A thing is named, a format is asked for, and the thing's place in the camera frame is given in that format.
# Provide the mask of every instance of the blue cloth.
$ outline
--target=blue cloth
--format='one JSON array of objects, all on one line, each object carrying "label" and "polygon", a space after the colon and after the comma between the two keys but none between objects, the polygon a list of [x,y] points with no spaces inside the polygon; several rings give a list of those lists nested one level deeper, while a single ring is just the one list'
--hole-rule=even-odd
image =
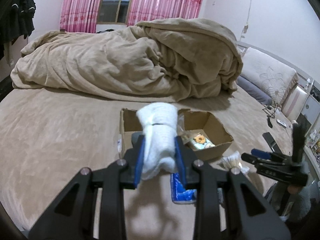
[{"label": "blue cloth", "polygon": [[179,173],[171,174],[171,199],[176,204],[190,204],[196,202],[196,189],[186,190],[180,182]]},{"label": "blue cloth", "polygon": [[260,88],[258,88],[256,85],[246,80],[244,77],[238,76],[236,83],[239,87],[241,87],[244,91],[246,91],[250,96],[252,96],[262,105],[271,105],[272,98],[268,96],[265,92],[260,90]]}]

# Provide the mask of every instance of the rolled white towel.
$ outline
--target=rolled white towel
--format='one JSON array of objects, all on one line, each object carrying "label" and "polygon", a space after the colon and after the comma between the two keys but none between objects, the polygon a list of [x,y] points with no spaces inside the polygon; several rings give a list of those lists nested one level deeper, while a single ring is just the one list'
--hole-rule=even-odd
[{"label": "rolled white towel", "polygon": [[174,158],[177,108],[168,103],[152,103],[137,111],[137,117],[146,140],[141,178],[151,179],[160,169],[177,172]]}]

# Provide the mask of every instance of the cardboard box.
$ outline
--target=cardboard box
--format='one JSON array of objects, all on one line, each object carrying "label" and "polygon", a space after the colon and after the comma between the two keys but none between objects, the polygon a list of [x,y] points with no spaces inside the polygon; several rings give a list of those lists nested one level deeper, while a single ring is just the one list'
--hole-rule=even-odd
[{"label": "cardboard box", "polygon": [[[131,135],[142,131],[141,124],[136,116],[136,110],[122,109],[120,112],[120,135],[122,156],[127,149],[132,148]],[[233,142],[233,137],[227,133],[222,123],[211,113],[180,109],[178,113],[184,113],[185,129],[191,132],[200,132],[206,136],[215,147],[195,151],[201,160],[220,158]]]}]

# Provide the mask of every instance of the hanging jacket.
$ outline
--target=hanging jacket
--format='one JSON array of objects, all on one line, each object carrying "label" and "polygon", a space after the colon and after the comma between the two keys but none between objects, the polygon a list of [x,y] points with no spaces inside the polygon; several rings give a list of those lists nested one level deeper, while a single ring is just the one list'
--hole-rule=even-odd
[{"label": "hanging jacket", "polygon": [[24,35],[26,39],[34,30],[32,19],[36,5],[33,0],[13,0],[12,6],[4,13],[0,21],[0,44]]}]

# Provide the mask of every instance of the white wall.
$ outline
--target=white wall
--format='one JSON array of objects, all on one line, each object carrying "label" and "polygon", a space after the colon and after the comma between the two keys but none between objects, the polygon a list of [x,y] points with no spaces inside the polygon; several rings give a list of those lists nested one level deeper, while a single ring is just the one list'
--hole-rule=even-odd
[{"label": "white wall", "polygon": [[60,29],[60,14],[63,0],[34,1],[36,3],[36,12],[33,18],[35,30],[28,38],[28,42],[48,31]]},{"label": "white wall", "polygon": [[[204,0],[200,17],[230,28],[240,40],[250,0]],[[320,21],[307,0],[252,0],[241,41],[291,62],[320,82]]]}]

